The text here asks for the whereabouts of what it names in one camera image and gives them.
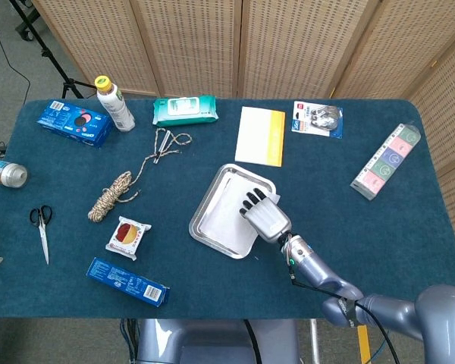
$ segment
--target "yellow bottle cap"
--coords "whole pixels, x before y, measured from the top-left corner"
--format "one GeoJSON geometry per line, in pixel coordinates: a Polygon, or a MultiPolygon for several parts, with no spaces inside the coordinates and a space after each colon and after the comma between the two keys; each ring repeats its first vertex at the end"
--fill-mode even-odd
{"type": "Polygon", "coordinates": [[[113,87],[113,83],[108,76],[101,75],[94,80],[94,86],[102,93],[106,93],[113,87]]]}

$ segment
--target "plastic bottle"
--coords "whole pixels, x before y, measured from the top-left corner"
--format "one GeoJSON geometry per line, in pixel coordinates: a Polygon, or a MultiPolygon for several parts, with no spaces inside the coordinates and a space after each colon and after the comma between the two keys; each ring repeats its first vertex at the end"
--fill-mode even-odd
{"type": "Polygon", "coordinates": [[[19,188],[27,180],[27,169],[23,165],[0,161],[0,184],[7,187],[19,188]]]}
{"type": "Polygon", "coordinates": [[[120,131],[130,131],[135,127],[135,118],[128,110],[121,91],[107,76],[98,76],[94,80],[98,90],[96,95],[99,102],[108,111],[120,131]]]}

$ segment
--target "rope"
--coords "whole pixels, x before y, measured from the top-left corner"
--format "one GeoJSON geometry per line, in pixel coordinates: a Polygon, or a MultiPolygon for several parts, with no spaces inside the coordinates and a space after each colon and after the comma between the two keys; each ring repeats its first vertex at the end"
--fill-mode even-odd
{"type": "Polygon", "coordinates": [[[138,172],[136,178],[132,181],[131,172],[126,171],[123,174],[120,174],[109,188],[104,188],[103,194],[98,198],[91,211],[88,212],[89,220],[93,222],[100,222],[106,216],[106,214],[108,214],[108,211],[115,207],[116,202],[120,203],[129,202],[138,196],[140,190],[136,191],[135,194],[132,195],[132,197],[129,197],[127,199],[120,199],[120,196],[128,192],[130,187],[133,186],[138,181],[138,178],[140,178],[140,176],[142,175],[143,168],[145,167],[148,160],[150,160],[151,158],[165,157],[166,155],[173,153],[177,154],[180,153],[179,149],[169,150],[172,144],[174,143],[177,144],[178,146],[185,146],[192,142],[192,137],[187,133],[180,133],[178,135],[174,135],[169,132],[169,134],[172,135],[172,139],[165,148],[157,151],[158,132],[160,131],[164,131],[167,133],[167,130],[163,127],[160,127],[155,131],[155,145],[153,149],[154,153],[143,159],[142,167],[140,168],[140,171],[138,172]],[[185,141],[180,141],[179,139],[181,137],[186,137],[187,139],[185,141]]]}

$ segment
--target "blue packaging box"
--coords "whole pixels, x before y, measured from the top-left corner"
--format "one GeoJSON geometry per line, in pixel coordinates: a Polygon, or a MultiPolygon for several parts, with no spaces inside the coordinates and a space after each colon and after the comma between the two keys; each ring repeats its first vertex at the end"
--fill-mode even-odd
{"type": "Polygon", "coordinates": [[[53,133],[90,146],[101,146],[113,125],[109,115],[57,100],[47,105],[37,122],[53,133]]]}
{"type": "Polygon", "coordinates": [[[159,307],[167,302],[170,287],[155,283],[139,275],[135,275],[109,262],[94,258],[89,266],[87,277],[96,279],[122,292],[159,307]]]}

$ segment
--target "dark teal table cover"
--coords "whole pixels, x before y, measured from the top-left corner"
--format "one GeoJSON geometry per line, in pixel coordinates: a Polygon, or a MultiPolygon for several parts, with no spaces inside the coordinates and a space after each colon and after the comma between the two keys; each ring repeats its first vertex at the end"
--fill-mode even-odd
{"type": "MultiPolygon", "coordinates": [[[[71,100],[103,111],[96,100],[71,100]]],[[[188,224],[216,171],[234,162],[242,106],[286,112],[281,168],[239,163],[272,180],[293,229],[343,278],[365,293],[414,300],[431,284],[455,285],[455,238],[438,188],[422,122],[402,100],[322,100],[344,109],[344,137],[290,131],[293,100],[220,99],[219,120],[172,128],[190,133],[181,155],[149,164],[132,202],[117,204],[98,224],[87,213],[103,187],[124,171],[136,175],[153,151],[153,100],[134,99],[129,133],[113,130],[101,149],[42,129],[47,101],[20,112],[6,160],[27,167],[20,189],[0,186],[0,316],[137,318],[312,318],[327,297],[293,287],[276,245],[258,239],[231,259],[190,237],[188,224]],[[349,187],[399,124],[422,139],[371,202],[349,187]],[[50,265],[44,260],[31,208],[48,204],[50,265]],[[118,216],[152,225],[130,259],[105,250],[118,216]],[[86,277],[97,256],[171,287],[155,308],[86,277]]]]}

